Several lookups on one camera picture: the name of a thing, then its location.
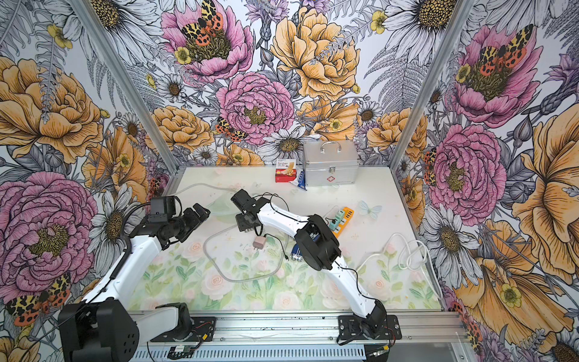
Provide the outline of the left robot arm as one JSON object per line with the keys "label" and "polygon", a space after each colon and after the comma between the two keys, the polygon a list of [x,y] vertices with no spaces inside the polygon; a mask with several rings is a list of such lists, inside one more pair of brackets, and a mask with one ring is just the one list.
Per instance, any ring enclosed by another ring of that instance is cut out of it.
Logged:
{"label": "left robot arm", "polygon": [[185,339],[193,325],[185,303],[158,306],[138,318],[128,305],[151,262],[172,244],[183,243],[210,216],[194,204],[183,208],[176,196],[153,198],[150,211],[130,232],[111,269],[80,303],[64,306],[58,330],[66,361],[130,361],[139,345],[158,336]]}

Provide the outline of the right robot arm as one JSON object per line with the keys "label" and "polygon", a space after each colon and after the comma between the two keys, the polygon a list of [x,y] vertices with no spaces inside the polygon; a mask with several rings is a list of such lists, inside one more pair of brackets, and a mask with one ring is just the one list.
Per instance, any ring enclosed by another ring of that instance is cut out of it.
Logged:
{"label": "right robot arm", "polygon": [[326,273],[342,291],[357,316],[362,334],[375,339],[385,329],[386,309],[380,300],[370,297],[363,289],[357,271],[348,267],[339,241],[323,217],[293,214],[273,204],[272,198],[272,195],[255,198],[243,189],[237,191],[231,201],[240,211],[236,215],[238,229],[259,231],[268,226],[293,238],[306,264]]}

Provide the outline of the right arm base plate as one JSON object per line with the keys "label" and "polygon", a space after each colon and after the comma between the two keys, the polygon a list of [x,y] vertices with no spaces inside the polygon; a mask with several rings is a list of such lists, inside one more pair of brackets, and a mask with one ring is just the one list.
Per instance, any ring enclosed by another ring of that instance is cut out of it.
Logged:
{"label": "right arm base plate", "polygon": [[381,326],[370,327],[370,323],[357,315],[340,315],[338,317],[338,342],[348,340],[389,340],[392,342],[403,338],[400,323],[396,315],[387,315]]}

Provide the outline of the pink usb charger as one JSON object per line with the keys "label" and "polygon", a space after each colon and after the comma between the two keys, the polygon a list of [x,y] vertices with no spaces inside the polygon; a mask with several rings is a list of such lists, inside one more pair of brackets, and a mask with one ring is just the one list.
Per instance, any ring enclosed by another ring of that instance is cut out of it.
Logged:
{"label": "pink usb charger", "polygon": [[256,250],[262,250],[265,247],[266,244],[266,237],[263,236],[256,236],[256,238],[253,241],[253,247]]}

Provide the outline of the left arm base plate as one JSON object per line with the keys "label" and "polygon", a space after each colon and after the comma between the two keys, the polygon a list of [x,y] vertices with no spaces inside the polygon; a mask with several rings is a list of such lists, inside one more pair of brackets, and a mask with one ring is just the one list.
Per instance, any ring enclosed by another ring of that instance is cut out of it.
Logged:
{"label": "left arm base plate", "polygon": [[215,317],[193,315],[189,322],[179,325],[152,339],[152,342],[211,342],[217,319]]}

